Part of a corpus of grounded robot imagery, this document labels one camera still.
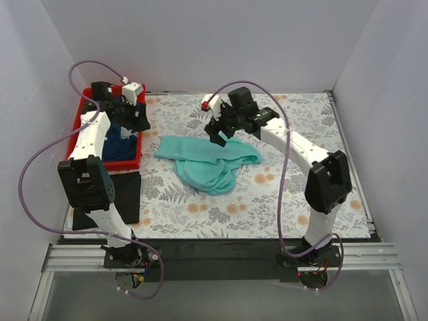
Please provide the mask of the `mint green t-shirt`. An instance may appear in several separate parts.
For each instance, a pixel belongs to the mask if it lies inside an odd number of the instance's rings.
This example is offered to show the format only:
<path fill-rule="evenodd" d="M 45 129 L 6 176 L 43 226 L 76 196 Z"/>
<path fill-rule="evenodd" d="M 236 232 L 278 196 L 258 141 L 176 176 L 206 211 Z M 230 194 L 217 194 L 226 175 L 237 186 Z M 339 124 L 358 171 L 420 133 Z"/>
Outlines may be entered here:
<path fill-rule="evenodd" d="M 182 182 L 209 195 L 232 191 L 237 169 L 263 161 L 255 147 L 236 138 L 227 139 L 222 147 L 202 138 L 164 136 L 154 156 L 173 161 L 173 171 Z"/>

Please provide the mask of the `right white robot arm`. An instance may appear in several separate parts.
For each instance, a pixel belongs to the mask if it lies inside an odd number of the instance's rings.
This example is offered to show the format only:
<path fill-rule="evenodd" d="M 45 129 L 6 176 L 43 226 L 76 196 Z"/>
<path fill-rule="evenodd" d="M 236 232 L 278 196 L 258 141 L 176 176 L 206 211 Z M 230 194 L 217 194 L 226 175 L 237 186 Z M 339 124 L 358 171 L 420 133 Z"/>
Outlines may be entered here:
<path fill-rule="evenodd" d="M 200 111 L 202 95 L 148 99 L 152 128 L 142 139 L 140 218 L 137 237 L 301 237 L 290 260 L 319 265 L 332 259 L 336 212 L 317 212 L 303 188 L 326 170 L 328 153 L 282 119 L 260 138 L 238 132 L 225 146 L 209 142 Z"/>

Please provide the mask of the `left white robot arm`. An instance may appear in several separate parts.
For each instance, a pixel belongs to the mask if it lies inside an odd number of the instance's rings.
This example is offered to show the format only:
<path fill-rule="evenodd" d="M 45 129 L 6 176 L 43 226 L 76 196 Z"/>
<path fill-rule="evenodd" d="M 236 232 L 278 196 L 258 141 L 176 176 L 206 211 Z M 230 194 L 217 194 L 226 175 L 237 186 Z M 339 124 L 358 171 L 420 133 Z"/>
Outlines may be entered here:
<path fill-rule="evenodd" d="M 86 214 L 105 233 L 104 250 L 112 259 L 133 268 L 142 262 L 141 246 L 133 243 L 136 236 L 114 204 L 115 186 L 102 162 L 111 122 L 97 101 L 85 101 L 75 147 L 68 159 L 58 164 L 58 173 L 71 207 Z"/>

